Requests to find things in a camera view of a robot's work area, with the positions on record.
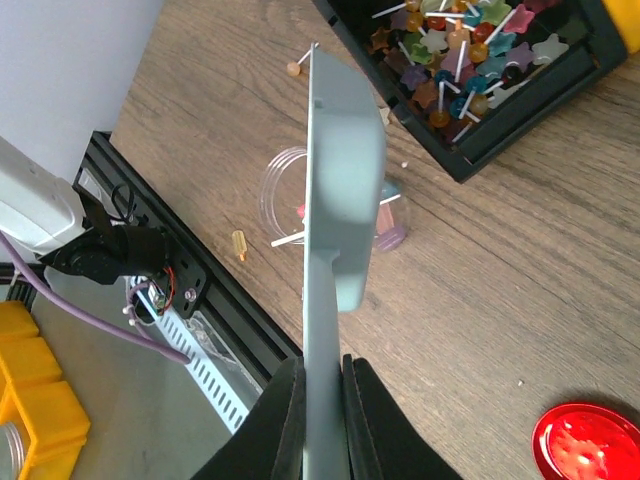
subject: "purple star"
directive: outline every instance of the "purple star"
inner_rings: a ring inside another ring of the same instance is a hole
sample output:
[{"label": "purple star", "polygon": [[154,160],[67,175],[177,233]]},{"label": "purple star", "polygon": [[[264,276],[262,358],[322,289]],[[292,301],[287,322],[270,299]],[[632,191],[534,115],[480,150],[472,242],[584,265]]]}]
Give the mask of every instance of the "purple star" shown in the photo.
[{"label": "purple star", "polygon": [[509,65],[517,65],[523,72],[527,69],[529,64],[533,62],[533,52],[529,48],[527,42],[522,42],[516,48],[513,48],[507,52],[507,67]]},{"label": "purple star", "polygon": [[[465,49],[465,55],[464,55],[464,58],[462,59],[462,65],[460,66],[460,68],[464,68],[471,65],[471,60],[469,60],[469,55],[467,55],[468,51],[469,51],[469,45],[467,45],[467,48]],[[458,57],[460,57],[460,49],[452,48],[451,50],[449,50],[449,53],[447,54],[447,58],[445,58],[440,64],[440,68],[442,70],[449,70],[451,73],[455,75],[456,69],[458,68]]]},{"label": "purple star", "polygon": [[408,19],[409,11],[406,8],[401,8],[396,13],[391,15],[391,28],[396,28],[398,30],[406,29]]},{"label": "purple star", "polygon": [[410,66],[404,71],[402,77],[400,77],[400,81],[411,91],[415,90],[418,85],[426,82],[427,80],[429,80],[429,77],[427,77],[423,65]]}]

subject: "white wall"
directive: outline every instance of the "white wall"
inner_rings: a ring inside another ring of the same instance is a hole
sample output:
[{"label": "white wall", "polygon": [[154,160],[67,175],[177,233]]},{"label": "white wall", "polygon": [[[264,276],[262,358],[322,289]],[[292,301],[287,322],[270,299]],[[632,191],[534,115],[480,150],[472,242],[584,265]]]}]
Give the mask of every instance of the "white wall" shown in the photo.
[{"label": "white wall", "polygon": [[162,3],[0,0],[0,135],[72,180],[91,132],[115,127]]}]

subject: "teal star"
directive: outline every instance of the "teal star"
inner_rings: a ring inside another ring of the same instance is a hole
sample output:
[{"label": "teal star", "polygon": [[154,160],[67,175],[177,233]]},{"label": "teal star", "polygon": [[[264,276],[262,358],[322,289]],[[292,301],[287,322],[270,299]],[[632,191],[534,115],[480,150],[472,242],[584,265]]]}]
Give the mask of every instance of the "teal star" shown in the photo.
[{"label": "teal star", "polygon": [[489,57],[483,63],[478,65],[476,72],[488,80],[497,80],[502,77],[502,72],[507,66],[506,57]]},{"label": "teal star", "polygon": [[414,32],[414,33],[407,33],[404,38],[402,39],[402,43],[404,43],[404,46],[407,47],[409,50],[411,50],[411,46],[418,44],[420,45],[420,40],[422,39],[422,35],[419,34],[418,32]]},{"label": "teal star", "polygon": [[511,45],[516,41],[515,33],[498,33],[489,44],[489,55],[497,57],[501,53],[507,53],[511,50]]}]

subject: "light blue plastic board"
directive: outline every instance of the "light blue plastic board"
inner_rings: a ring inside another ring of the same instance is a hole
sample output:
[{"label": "light blue plastic board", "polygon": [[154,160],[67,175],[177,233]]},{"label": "light blue plastic board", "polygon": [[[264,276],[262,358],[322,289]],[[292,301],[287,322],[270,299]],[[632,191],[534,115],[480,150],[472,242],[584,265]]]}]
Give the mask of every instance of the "light blue plastic board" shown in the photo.
[{"label": "light blue plastic board", "polygon": [[368,80],[314,48],[309,75],[303,351],[304,480],[348,480],[338,312],[358,308],[369,269],[386,160]]}]

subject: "orange bead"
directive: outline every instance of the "orange bead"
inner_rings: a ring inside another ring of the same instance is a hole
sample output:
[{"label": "orange bead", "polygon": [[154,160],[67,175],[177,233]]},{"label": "orange bead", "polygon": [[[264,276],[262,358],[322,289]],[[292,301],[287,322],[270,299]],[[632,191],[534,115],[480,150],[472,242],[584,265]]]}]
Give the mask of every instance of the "orange bead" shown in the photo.
[{"label": "orange bead", "polygon": [[417,32],[422,27],[424,17],[420,12],[413,12],[409,14],[407,18],[407,30],[410,32]]},{"label": "orange bead", "polygon": [[297,77],[298,75],[300,75],[300,70],[300,65],[298,65],[296,62],[287,63],[287,74],[290,77]]},{"label": "orange bead", "polygon": [[404,4],[410,12],[417,12],[420,10],[420,3],[421,2],[419,0],[404,0]]},{"label": "orange bead", "polygon": [[489,100],[486,95],[474,95],[469,104],[469,110],[474,115],[482,116],[489,109]]},{"label": "orange bead", "polygon": [[469,47],[469,60],[482,63],[489,56],[489,47],[484,43],[474,43]]},{"label": "orange bead", "polygon": [[429,122],[436,128],[446,127],[451,121],[451,115],[446,110],[438,111],[434,110],[429,114]]}]

